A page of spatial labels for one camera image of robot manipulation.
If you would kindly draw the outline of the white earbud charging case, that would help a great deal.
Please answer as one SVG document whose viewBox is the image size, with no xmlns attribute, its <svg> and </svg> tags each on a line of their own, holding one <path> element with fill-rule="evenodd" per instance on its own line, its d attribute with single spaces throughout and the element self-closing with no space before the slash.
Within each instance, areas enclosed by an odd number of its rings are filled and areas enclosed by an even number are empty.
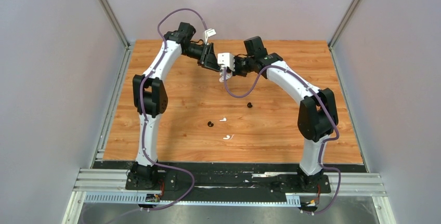
<svg viewBox="0 0 441 224">
<path fill-rule="evenodd" d="M 227 81 L 228 79 L 230 79 L 232 77 L 231 73 L 228 73 L 228 72 L 225 73 L 224 71 L 219 72 L 219 75 L 220 75 L 219 82 L 221 82 L 221 83 L 223 83 L 224 81 Z"/>
</svg>

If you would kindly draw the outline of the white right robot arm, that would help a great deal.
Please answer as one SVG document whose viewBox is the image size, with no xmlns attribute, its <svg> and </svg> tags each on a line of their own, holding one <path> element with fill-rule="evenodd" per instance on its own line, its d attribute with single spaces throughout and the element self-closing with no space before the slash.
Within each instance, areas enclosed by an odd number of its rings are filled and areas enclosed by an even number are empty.
<svg viewBox="0 0 441 224">
<path fill-rule="evenodd" d="M 234 76 L 256 72 L 258 77 L 274 82 L 299 105 L 297 127 L 304 137 L 304 148 L 297 177 L 298 187 L 311 191 L 323 174 L 323 154 L 329 141 L 340 133 L 335 95 L 329 88 L 320 89 L 294 72 L 277 53 L 269 54 L 259 36 L 244 41 L 246 56 L 234 57 Z"/>
</svg>

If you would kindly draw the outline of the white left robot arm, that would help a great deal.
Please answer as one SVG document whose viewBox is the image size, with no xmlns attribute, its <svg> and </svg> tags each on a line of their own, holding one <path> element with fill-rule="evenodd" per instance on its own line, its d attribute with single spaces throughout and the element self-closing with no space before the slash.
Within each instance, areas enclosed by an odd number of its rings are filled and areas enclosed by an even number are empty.
<svg viewBox="0 0 441 224">
<path fill-rule="evenodd" d="M 162 46 L 153 63 L 141 75 L 132 79 L 134 106 L 140 120 L 138 153 L 129 178 L 139 181 L 146 189 L 154 189 L 159 184 L 157 141 L 159 121 L 166 111 L 168 96 L 164 81 L 173 64 L 181 55 L 196 59 L 203 68 L 220 71 L 214 53 L 214 45 L 208 41 L 216 34 L 214 29 L 206 29 L 204 38 L 197 42 L 192 38 L 195 28 L 182 22 L 175 31 L 162 35 Z"/>
</svg>

